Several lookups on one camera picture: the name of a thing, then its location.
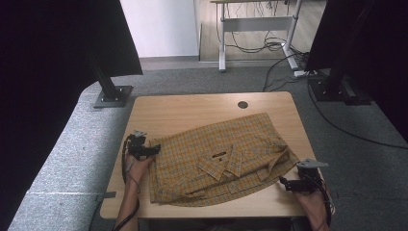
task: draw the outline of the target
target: desk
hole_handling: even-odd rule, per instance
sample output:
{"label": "desk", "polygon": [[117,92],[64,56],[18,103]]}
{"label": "desk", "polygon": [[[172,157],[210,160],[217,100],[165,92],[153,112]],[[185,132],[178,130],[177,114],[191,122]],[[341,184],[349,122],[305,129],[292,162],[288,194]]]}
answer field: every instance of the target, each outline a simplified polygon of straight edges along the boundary
{"label": "desk", "polygon": [[[246,109],[238,103],[245,101]],[[268,113],[277,132],[300,160],[316,159],[302,122],[288,92],[254,92],[226,94],[194,94],[142,96],[135,101],[123,140],[135,130],[147,133],[146,141],[173,135],[195,127],[221,122],[241,116]],[[103,218],[116,218],[123,198],[124,184],[121,176],[121,150],[109,182],[101,208]],[[286,177],[296,178],[292,169]],[[208,207],[177,207],[151,204],[149,176],[141,182],[139,218],[243,218],[243,217],[293,217],[304,215],[293,201],[291,192],[281,184],[274,184],[249,196]]]}
{"label": "desk", "polygon": [[248,17],[248,18],[225,18],[225,4],[245,2],[267,2],[268,0],[213,0],[212,3],[221,5],[220,18],[220,45],[219,45],[219,71],[225,72],[225,32],[248,32],[248,31],[288,31],[285,43],[282,43],[283,51],[292,70],[299,70],[291,50],[294,29],[299,18],[300,7],[303,0],[297,0],[296,8],[292,16],[274,17]]}

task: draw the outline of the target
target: black metal base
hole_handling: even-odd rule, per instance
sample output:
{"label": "black metal base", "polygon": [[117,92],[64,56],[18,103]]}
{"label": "black metal base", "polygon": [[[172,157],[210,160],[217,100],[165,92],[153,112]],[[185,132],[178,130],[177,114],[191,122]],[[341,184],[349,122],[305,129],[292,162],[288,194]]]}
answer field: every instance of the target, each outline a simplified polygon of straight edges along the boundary
{"label": "black metal base", "polygon": [[107,98],[105,93],[101,91],[96,99],[93,108],[123,108],[126,104],[126,100],[132,91],[132,86],[115,86],[117,90],[117,97]]}
{"label": "black metal base", "polygon": [[320,102],[343,101],[346,105],[370,105],[371,98],[359,90],[346,89],[340,85],[337,90],[327,90],[327,83],[321,79],[310,79],[309,86]]}

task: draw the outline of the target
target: white wall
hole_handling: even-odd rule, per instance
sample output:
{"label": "white wall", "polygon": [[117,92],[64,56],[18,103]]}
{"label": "white wall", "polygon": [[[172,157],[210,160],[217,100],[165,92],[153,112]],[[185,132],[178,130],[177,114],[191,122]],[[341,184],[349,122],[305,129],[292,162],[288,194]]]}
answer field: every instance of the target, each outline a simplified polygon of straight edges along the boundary
{"label": "white wall", "polygon": [[198,56],[192,0],[120,0],[139,57]]}

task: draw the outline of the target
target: gray carpet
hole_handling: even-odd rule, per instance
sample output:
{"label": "gray carpet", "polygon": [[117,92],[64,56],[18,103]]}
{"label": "gray carpet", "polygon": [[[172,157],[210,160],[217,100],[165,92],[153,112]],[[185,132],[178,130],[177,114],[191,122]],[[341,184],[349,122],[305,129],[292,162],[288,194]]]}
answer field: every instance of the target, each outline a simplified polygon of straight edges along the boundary
{"label": "gray carpet", "polygon": [[[116,85],[134,86],[125,108],[120,109],[94,110],[91,105],[100,87],[93,84],[81,94],[10,230],[109,230],[113,221],[102,219],[97,205],[108,186],[135,99],[155,94],[259,92],[267,72],[265,66],[233,67],[222,74],[217,68],[194,68],[145,70],[142,76],[117,77]],[[288,66],[277,66],[268,82],[291,75]],[[279,90],[292,94],[318,160],[330,165],[321,171],[336,205],[332,230],[405,230],[408,150],[363,141],[334,128],[315,108],[305,78]],[[318,103],[318,107],[350,133],[408,146],[375,103]],[[147,224],[141,225],[145,230]]]}

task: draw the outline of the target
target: plaid fabric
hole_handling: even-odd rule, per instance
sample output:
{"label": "plaid fabric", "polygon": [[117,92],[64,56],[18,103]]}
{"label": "plaid fabric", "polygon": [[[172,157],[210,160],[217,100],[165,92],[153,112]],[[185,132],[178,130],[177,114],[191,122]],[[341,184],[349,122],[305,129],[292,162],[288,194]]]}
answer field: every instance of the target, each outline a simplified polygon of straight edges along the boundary
{"label": "plaid fabric", "polygon": [[249,115],[151,141],[150,200],[208,206],[262,190],[297,162],[268,114]]}

